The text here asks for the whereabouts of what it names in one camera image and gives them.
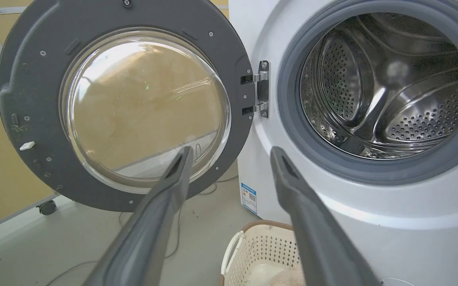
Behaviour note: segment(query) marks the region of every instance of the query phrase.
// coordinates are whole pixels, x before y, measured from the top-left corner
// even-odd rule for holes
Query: floor
[[[235,174],[236,165],[220,180]],[[258,219],[240,205],[237,178],[217,186],[213,194],[198,195],[184,204],[179,248],[164,262],[160,285],[218,285],[227,244],[245,224]],[[46,286],[71,266],[99,259],[120,230],[120,213],[93,209],[65,197],[55,201],[58,210],[51,215],[32,209],[0,224],[0,286]],[[122,214],[122,222],[129,215]],[[175,220],[167,253],[176,245],[176,224]],[[94,265],[80,266],[52,285],[81,285]]]

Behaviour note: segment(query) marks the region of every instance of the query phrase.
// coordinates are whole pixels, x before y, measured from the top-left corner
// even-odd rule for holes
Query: white plastic basket
[[[222,259],[220,286],[265,286],[279,272],[300,263],[293,228],[259,220],[229,242]]]

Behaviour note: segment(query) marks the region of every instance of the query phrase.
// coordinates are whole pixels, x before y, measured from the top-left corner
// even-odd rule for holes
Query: warning label
[[[255,190],[249,186],[241,184],[241,194],[243,197],[243,206],[248,208],[254,214],[258,214],[258,200]]]

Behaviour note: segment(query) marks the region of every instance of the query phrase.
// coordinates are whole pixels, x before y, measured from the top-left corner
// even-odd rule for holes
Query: washing machine
[[[242,204],[290,222],[285,150],[387,286],[458,285],[458,0],[37,0],[0,57],[27,167],[128,211],[183,146],[188,197],[238,158]]]
[[[269,62],[242,205],[290,223],[268,163],[279,146],[384,285],[458,285],[458,1],[230,0],[229,13],[253,70]]]

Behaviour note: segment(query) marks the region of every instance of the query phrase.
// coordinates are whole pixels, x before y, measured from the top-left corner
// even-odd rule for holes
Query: door glass
[[[72,63],[60,99],[80,161],[118,189],[114,183],[153,186],[184,145],[195,150],[194,180],[229,134],[229,99],[209,60],[158,29],[123,29],[95,40]]]

